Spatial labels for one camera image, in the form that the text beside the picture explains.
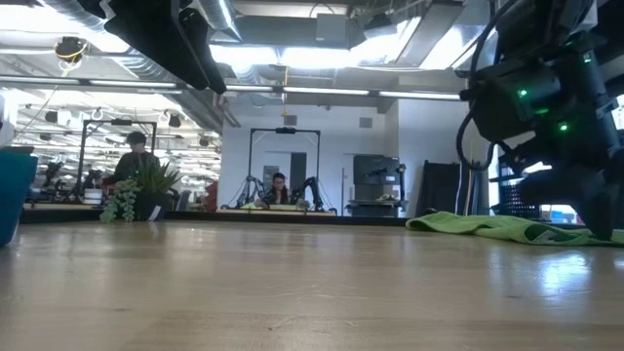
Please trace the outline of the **grey ceiling junction box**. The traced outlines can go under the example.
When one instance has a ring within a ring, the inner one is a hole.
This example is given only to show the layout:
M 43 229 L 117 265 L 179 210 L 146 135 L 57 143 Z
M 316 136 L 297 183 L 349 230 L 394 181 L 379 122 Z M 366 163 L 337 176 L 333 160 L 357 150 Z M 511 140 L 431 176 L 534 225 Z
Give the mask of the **grey ceiling junction box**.
M 316 17 L 316 41 L 343 43 L 347 37 L 347 18 L 344 15 L 318 14 Z

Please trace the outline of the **black perforated crate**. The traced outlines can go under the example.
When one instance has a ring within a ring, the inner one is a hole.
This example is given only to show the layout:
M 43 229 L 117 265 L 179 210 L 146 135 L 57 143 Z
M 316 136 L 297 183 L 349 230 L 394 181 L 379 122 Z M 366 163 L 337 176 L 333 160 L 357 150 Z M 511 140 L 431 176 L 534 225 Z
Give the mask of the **black perforated crate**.
M 524 174 L 515 175 L 505 165 L 497 166 L 497 177 L 491 180 L 492 183 L 497 184 L 498 190 L 498 203 L 491 206 L 496 215 L 510 215 L 531 220 L 540 218 L 540 207 L 526 203 L 521 198 L 519 184 L 524 177 Z

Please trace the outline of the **background wooden-top table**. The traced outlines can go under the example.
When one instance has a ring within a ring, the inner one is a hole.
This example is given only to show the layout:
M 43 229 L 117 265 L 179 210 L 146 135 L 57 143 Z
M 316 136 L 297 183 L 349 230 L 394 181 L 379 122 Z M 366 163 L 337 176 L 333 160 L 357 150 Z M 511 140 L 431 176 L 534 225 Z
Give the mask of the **background wooden-top table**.
M 316 216 L 316 217 L 337 217 L 335 212 L 315 212 L 315 211 L 282 211 L 266 209 L 219 209 L 217 214 L 222 215 L 293 215 L 293 216 Z

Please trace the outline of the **potted succulent in black pot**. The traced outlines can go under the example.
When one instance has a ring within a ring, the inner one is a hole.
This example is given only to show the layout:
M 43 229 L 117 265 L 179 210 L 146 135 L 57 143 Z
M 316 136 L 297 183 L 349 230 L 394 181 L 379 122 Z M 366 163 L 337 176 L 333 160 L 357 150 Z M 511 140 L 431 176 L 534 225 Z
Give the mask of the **potted succulent in black pot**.
M 138 165 L 130 175 L 115 183 L 112 194 L 104 202 L 99 219 L 155 221 L 172 207 L 173 186 L 181 180 L 178 171 L 170 171 L 169 163 L 160 165 L 153 159 Z

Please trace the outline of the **black upright panel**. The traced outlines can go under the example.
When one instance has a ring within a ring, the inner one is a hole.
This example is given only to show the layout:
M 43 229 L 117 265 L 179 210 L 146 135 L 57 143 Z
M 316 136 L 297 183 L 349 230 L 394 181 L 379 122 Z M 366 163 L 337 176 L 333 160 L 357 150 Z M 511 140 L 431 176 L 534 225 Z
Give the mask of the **black upright panel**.
M 486 175 L 458 163 L 425 161 L 415 214 L 488 215 Z

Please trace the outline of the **black table edge rail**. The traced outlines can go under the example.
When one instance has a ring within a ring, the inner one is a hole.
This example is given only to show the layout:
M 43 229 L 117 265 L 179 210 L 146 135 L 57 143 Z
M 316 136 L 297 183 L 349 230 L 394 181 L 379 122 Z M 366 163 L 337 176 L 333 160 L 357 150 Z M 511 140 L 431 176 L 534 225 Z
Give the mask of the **black table edge rail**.
M 19 223 L 44 224 L 95 221 L 99 220 L 99 215 L 99 210 L 24 210 L 20 216 Z M 167 212 L 164 214 L 163 220 L 399 227 L 405 227 L 408 221 L 406 218 L 400 217 L 316 217 L 293 215 L 217 214 L 201 212 Z

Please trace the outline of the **green microfiber towel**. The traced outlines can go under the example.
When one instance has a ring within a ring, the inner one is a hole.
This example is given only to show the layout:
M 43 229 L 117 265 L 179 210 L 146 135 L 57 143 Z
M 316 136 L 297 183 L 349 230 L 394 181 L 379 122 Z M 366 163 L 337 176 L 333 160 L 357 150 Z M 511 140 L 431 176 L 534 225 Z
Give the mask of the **green microfiber towel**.
M 443 234 L 472 235 L 536 246 L 604 246 L 624 248 L 624 230 L 610 239 L 599 239 L 588 229 L 563 229 L 542 222 L 508 215 L 458 215 L 436 212 L 411 218 L 406 228 Z

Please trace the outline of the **person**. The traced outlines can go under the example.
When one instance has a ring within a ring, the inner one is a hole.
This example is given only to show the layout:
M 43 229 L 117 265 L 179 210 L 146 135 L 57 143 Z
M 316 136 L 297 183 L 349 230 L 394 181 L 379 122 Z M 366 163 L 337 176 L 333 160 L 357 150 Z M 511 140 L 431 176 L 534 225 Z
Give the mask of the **person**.
M 103 178 L 98 184 L 110 186 L 119 181 L 132 178 L 140 165 L 160 164 L 160 160 L 146 149 L 147 138 L 141 132 L 132 132 L 126 138 L 131 151 L 124 154 L 115 167 L 113 175 Z
M 269 208 L 271 205 L 289 205 L 290 203 L 291 192 L 286 186 L 286 177 L 282 173 L 273 175 L 268 192 L 254 202 L 256 206 L 261 208 Z

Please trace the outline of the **silver ceiling air duct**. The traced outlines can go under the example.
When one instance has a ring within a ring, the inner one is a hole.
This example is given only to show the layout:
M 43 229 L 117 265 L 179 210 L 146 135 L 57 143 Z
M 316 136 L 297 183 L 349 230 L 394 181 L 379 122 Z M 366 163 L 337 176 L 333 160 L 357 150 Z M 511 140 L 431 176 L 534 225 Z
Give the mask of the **silver ceiling air duct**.
M 183 82 L 171 72 L 135 50 L 118 36 L 108 32 L 104 25 L 113 16 L 108 7 L 110 0 L 38 0 L 44 7 L 56 11 L 65 19 L 81 27 L 81 34 L 90 38 L 97 48 L 103 48 L 103 41 L 119 41 L 129 49 L 115 59 L 133 73 L 140 83 L 167 83 L 171 90 L 180 89 L 174 96 L 182 110 L 202 128 L 221 132 L 226 126 L 236 128 L 240 122 L 229 109 L 224 94 L 206 89 L 198 91 Z

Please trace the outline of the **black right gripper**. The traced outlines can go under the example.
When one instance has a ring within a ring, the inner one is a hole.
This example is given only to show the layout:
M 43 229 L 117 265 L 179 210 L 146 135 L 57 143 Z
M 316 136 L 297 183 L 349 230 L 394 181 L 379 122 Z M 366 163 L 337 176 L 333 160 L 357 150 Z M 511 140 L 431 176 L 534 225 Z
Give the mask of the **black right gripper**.
M 613 155 L 598 168 L 550 159 L 543 164 L 550 169 L 533 172 L 521 181 L 521 198 L 533 204 L 582 208 L 592 234 L 610 240 L 624 186 L 624 155 Z

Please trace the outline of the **blue plastic basket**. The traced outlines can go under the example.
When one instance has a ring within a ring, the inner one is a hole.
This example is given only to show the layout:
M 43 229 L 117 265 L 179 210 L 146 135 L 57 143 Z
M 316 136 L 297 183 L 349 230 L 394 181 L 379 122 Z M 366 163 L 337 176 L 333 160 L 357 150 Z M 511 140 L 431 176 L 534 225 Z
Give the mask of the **blue plastic basket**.
M 0 151 L 0 248 L 14 237 L 37 164 L 36 157 Z

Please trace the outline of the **black equipment cabinet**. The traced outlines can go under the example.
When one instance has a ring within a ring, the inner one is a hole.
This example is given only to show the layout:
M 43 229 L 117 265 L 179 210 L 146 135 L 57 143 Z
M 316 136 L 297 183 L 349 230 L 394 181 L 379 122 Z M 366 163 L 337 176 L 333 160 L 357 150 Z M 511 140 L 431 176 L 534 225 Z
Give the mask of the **black equipment cabinet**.
M 398 217 L 408 204 L 406 166 L 396 157 L 353 157 L 353 198 L 346 210 L 356 217 Z

